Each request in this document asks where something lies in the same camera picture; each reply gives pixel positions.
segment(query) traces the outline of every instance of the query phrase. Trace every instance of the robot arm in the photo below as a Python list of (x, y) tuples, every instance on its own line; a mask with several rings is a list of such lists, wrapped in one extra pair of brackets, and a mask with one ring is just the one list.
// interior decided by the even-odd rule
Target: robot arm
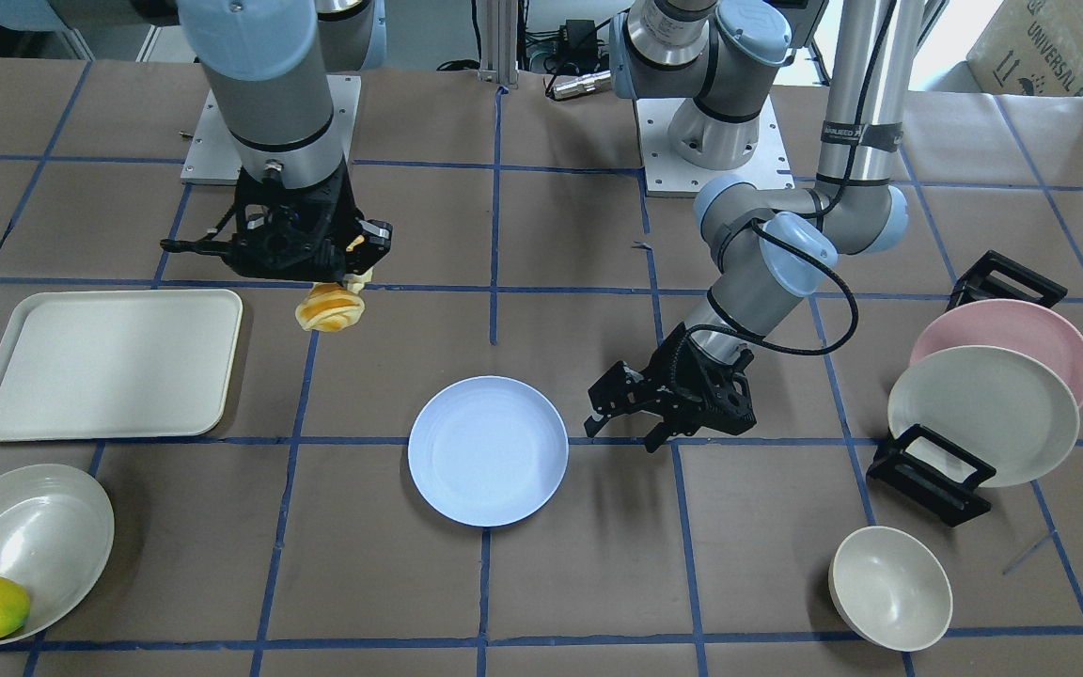
[[(630, 13), (675, 1), (641, 0)], [(697, 224), (721, 277), (643, 372), (617, 363), (592, 386), (588, 434), (640, 411), (663, 419), (645, 438), (651, 452), (701, 427), (744, 432), (756, 424), (743, 374), (753, 361), (748, 346), (824, 354), (853, 334), (859, 310), (851, 299), (851, 328), (833, 346), (787, 350), (766, 342), (826, 274), (840, 283), (830, 272), (839, 253), (877, 252), (905, 232), (905, 197), (889, 175), (922, 13), (923, 0), (847, 0), (815, 185), (757, 190), (727, 174), (702, 188)]]
[[(342, 282), (391, 246), (391, 226), (353, 201), (327, 68), (378, 65), (382, 0), (0, 0), (19, 30), (181, 23), (240, 157), (224, 222), (169, 252), (207, 253), (246, 277)], [(216, 239), (231, 219), (232, 238)]]

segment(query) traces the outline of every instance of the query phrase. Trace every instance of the bowl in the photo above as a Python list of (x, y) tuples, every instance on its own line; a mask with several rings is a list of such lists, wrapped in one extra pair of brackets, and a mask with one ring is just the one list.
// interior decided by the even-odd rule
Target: bowl
[(925, 327), (910, 364), (957, 346), (1008, 348), (1039, 360), (1065, 380), (1078, 406), (1083, 406), (1083, 335), (1056, 311), (1017, 299), (958, 305)]
[(566, 426), (525, 382), (479, 376), (440, 391), (408, 437), (425, 500), (455, 522), (500, 526), (550, 500), (566, 474)]
[(938, 558), (888, 526), (843, 539), (830, 561), (830, 597), (861, 638), (893, 651), (924, 650), (951, 625), (951, 583)]
[[(914, 424), (996, 468), (984, 487), (1012, 487), (1065, 461), (1080, 432), (1080, 407), (1039, 360), (1006, 348), (961, 346), (925, 356), (893, 385), (889, 430), (899, 437)], [(954, 481), (973, 471), (927, 440), (908, 451)]]
[(0, 575), (31, 597), (16, 642), (56, 623), (107, 565), (116, 522), (107, 493), (77, 468), (43, 464), (0, 474)]

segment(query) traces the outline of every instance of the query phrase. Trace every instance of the metal base plate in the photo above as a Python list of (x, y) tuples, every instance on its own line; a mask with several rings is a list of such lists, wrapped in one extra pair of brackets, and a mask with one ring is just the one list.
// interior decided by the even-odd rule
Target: metal base plate
[(675, 152), (666, 138), (675, 112), (683, 99), (641, 99), (638, 112), (638, 140), (645, 167), (645, 194), (656, 197), (692, 197), (723, 173), (736, 173), (756, 188), (792, 188), (792, 168), (783, 149), (780, 126), (769, 97), (759, 113), (759, 141), (752, 159), (734, 170), (716, 171), (693, 166)]
[[(353, 121), (357, 119), (357, 102), (362, 78), (355, 75), (328, 76), (328, 90), (334, 104), (332, 125), (342, 125), (345, 157), (353, 141)], [(195, 136), (190, 142), (186, 161), (182, 166), (183, 183), (203, 185), (236, 185), (240, 172), (240, 157), (232, 145), (232, 134), (224, 127), (216, 94), (208, 91), (198, 116)]]

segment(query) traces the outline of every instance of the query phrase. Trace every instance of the white bowl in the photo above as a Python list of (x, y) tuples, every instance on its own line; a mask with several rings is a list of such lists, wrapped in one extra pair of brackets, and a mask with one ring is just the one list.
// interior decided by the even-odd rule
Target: white bowl
[(899, 652), (936, 643), (951, 625), (951, 583), (906, 532), (865, 526), (830, 561), (830, 597), (861, 638)]
[(0, 645), (73, 611), (107, 565), (115, 535), (107, 493), (86, 472), (43, 464), (0, 474), (0, 575), (31, 597), (25, 626)]
[(566, 427), (521, 381), (479, 376), (425, 405), (408, 438), (408, 469), (440, 513), (472, 526), (525, 519), (566, 474)]

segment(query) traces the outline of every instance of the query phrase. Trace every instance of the light blue joint cover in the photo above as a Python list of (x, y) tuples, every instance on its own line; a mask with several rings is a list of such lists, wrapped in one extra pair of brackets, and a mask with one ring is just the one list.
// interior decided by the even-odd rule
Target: light blue joint cover
[(361, 68), (378, 68), (388, 57), (388, 13), (382, 0), (374, 0), (374, 24), (370, 25), (370, 47)]
[(876, 239), (872, 240), (871, 245), (860, 253), (876, 253), (886, 252), (888, 249), (893, 248), (900, 243), (901, 237), (905, 236), (905, 231), (910, 226), (910, 207), (905, 201), (905, 194), (901, 193), (901, 188), (895, 185), (889, 185), (888, 195), (893, 198), (893, 204), (889, 206), (888, 209), (888, 220), (885, 222), (884, 231), (879, 232)]
[(295, 68), (317, 29), (313, 0), (180, 0), (178, 21), (203, 64), (246, 81)]
[(624, 45), (625, 17), (626, 12), (619, 12), (609, 25), (609, 68), (613, 73), (613, 93), (618, 99), (637, 102), (638, 94), (632, 90), (632, 73), (629, 73), (629, 48)]
[(68, 30), (48, 0), (0, 0), (0, 26), (12, 30)]
[(787, 57), (792, 26), (780, 10), (764, 0), (721, 0), (717, 25), (726, 39), (756, 61), (779, 66)]
[(740, 174), (723, 173), (718, 175), (717, 179), (709, 181), (709, 183), (705, 183), (704, 188), (701, 188), (701, 192), (695, 194), (695, 200), (692, 201), (692, 211), (695, 213), (695, 225), (701, 229), (702, 234), (704, 234), (704, 214), (708, 213), (709, 206), (727, 188), (733, 188), (739, 183), (746, 183), (746, 181)]
[[(764, 232), (820, 260), (830, 269), (838, 263), (838, 251), (834, 248), (834, 244), (818, 232), (808, 220), (799, 218), (792, 211), (780, 211), (774, 214), (773, 219), (764, 223)], [(787, 289), (790, 295), (804, 299), (805, 296), (812, 295), (818, 284), (825, 278), (825, 274), (811, 266), (808, 261), (796, 257), (795, 253), (785, 252), (766, 239), (759, 242), (759, 250), (764, 253), (764, 262), (771, 271), (771, 275), (780, 286)]]

